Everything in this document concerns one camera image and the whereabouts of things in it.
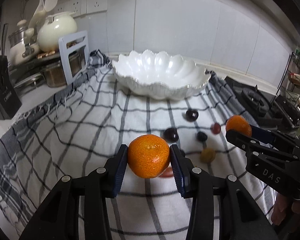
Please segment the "right hand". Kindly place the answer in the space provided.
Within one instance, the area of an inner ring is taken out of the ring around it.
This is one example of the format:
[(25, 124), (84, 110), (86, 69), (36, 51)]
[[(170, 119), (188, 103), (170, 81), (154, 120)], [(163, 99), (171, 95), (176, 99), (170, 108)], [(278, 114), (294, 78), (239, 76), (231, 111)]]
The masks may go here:
[(276, 196), (273, 213), (271, 215), (271, 222), (274, 225), (280, 225), (284, 220), (288, 210), (291, 210), (293, 213), (300, 214), (300, 202), (294, 202), (291, 207), (288, 207), (288, 199), (278, 193)]

